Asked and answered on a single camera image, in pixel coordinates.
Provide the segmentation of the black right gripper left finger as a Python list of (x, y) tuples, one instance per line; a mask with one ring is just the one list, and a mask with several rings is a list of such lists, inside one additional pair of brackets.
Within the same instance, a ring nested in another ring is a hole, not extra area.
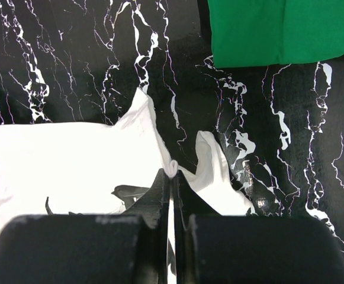
[(22, 215), (0, 234), (0, 283), (166, 283), (169, 177), (120, 215)]

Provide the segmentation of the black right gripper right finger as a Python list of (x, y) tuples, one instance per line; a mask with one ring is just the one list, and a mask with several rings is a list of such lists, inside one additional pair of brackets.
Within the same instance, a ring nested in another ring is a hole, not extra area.
[(344, 283), (344, 258), (313, 218), (222, 216), (172, 180), (178, 283)]

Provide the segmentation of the white printed t-shirt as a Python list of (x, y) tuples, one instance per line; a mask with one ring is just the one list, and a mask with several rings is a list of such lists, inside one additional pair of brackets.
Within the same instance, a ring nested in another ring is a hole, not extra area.
[[(0, 234), (22, 215), (120, 215), (153, 185), (158, 171), (182, 172), (190, 188), (221, 215), (253, 205), (233, 190), (226, 158), (207, 131), (196, 137), (198, 167), (173, 160), (156, 129), (153, 101), (137, 89), (129, 110), (108, 126), (90, 122), (0, 125)], [(168, 217), (168, 271), (173, 219)]]

